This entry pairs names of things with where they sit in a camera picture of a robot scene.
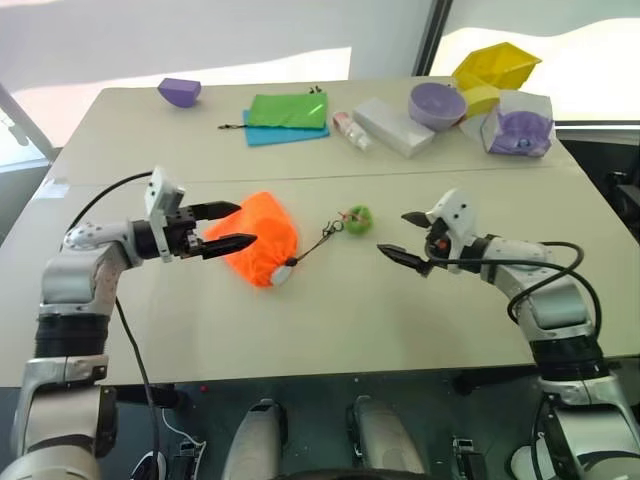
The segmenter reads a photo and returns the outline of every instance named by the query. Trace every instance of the white table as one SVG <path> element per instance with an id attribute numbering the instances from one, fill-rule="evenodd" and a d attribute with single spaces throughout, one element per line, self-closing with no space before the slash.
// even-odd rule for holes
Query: white table
<path id="1" fill-rule="evenodd" d="M 325 82 L 329 111 L 351 111 L 377 96 L 407 111 L 411 88 L 424 78 Z M 257 93 L 306 93 L 313 84 L 204 87 L 197 106 L 176 108 L 153 88 L 104 90 L 52 167 L 48 178 L 72 185 L 110 184 L 164 165 L 183 182 L 325 178 L 357 175 L 533 168 L 575 165 L 562 148 L 542 159 L 487 155 L 457 129 L 438 135 L 430 148 L 406 160 L 383 145 L 366 154 L 346 141 L 248 148 L 242 130 L 218 130 L 242 123 L 241 112 Z"/>
<path id="2" fill-rule="evenodd" d="M 605 354 L 640 351 L 640 251 L 578 167 L 184 186 L 185 203 L 241 201 L 271 191 L 295 219 L 301 250 L 336 211 L 357 203 L 371 207 L 375 228 L 362 238 L 346 232 L 332 238 L 274 289 L 249 286 L 221 259 L 153 260 L 126 272 L 119 296 L 154 382 L 531 362 L 495 287 L 440 270 L 425 280 L 375 247 L 396 243 L 421 252 L 422 232 L 400 214 L 429 208 L 455 186 L 472 195 L 480 233 L 582 245 L 580 272 L 603 304 Z M 72 186 L 62 199 L 32 200 L 0 249 L 2 385 L 19 384 L 17 366 L 32 353 L 45 262 L 75 213 L 101 188 Z M 142 217 L 143 189 L 123 187 L 89 218 Z M 570 259 L 558 253 L 559 260 Z M 110 383 L 139 382 L 117 315 L 107 352 Z"/>
<path id="3" fill-rule="evenodd" d="M 321 87 L 331 109 L 378 96 L 404 110 L 411 86 L 423 80 Z M 466 273 L 436 271 L 424 280 L 375 247 L 421 252 L 422 232 L 400 215 L 432 207 L 456 186 L 473 196 L 480 233 L 582 245 L 580 271 L 603 304 L 605 354 L 640 351 L 640 251 L 561 144 L 542 159 L 494 156 L 454 129 L 407 160 L 382 145 L 360 154 L 337 135 L 251 149 L 241 130 L 216 128 L 238 122 L 256 93 L 297 91 L 308 85 L 207 87 L 196 108 L 181 110 L 154 89 L 105 90 L 48 175 L 68 183 L 68 193 L 37 194 L 0 248 L 0 385 L 19 385 L 33 352 L 42 270 L 66 226 L 106 185 L 155 165 L 184 182 L 185 204 L 271 191 L 295 220 L 300 251 L 355 204 L 371 207 L 375 228 L 363 238 L 337 235 L 275 289 L 249 286 L 221 259 L 154 260 L 126 272 L 119 296 L 153 382 L 531 362 L 494 287 Z M 144 181 L 122 187 L 88 218 L 142 218 L 143 189 Z M 107 351 L 108 381 L 138 383 L 117 315 Z"/>

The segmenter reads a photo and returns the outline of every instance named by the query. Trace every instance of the orange pouch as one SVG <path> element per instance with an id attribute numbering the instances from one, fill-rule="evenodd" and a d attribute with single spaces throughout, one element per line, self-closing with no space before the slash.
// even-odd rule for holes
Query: orange pouch
<path id="1" fill-rule="evenodd" d="M 206 240 L 231 233 L 249 233 L 258 239 L 244 250 L 225 256 L 231 267 L 249 283 L 270 287 L 271 275 L 296 256 L 298 234 L 291 218 L 269 192 L 251 195 L 242 210 L 220 220 L 204 232 Z"/>

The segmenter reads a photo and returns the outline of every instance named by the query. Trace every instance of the purple item in bag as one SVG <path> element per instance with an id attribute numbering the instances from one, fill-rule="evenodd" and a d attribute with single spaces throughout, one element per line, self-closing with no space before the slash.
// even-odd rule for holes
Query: purple item in bag
<path id="1" fill-rule="evenodd" d="M 503 90 L 481 132 L 489 153 L 541 157 L 551 147 L 552 128 L 549 97 Z"/>

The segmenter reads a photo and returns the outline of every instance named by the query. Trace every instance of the green pouch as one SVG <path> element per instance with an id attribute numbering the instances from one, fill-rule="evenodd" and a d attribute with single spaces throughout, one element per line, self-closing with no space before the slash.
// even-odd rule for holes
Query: green pouch
<path id="1" fill-rule="evenodd" d="M 324 128 L 327 94 L 256 95 L 247 124 L 252 127 Z"/>

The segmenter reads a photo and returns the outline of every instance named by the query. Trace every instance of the white cap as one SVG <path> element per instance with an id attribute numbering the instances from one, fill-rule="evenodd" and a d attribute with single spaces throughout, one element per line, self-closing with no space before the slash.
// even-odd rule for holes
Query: white cap
<path id="1" fill-rule="evenodd" d="M 271 274 L 271 285 L 278 286 L 282 285 L 287 281 L 289 275 L 291 275 L 291 271 L 293 267 L 287 267 L 286 265 L 282 265 L 276 268 Z"/>

